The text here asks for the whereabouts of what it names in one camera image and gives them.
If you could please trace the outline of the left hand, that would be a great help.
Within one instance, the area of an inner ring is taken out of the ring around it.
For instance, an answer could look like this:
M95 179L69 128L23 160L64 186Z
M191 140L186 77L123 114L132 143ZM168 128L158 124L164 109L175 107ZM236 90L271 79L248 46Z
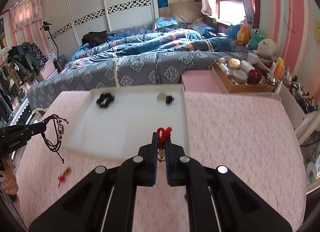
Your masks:
M10 156L6 156L4 159L7 162L7 168L3 172L5 181L2 183L2 188L6 191L7 194L15 195L18 192L18 184L16 176L14 174L12 159Z

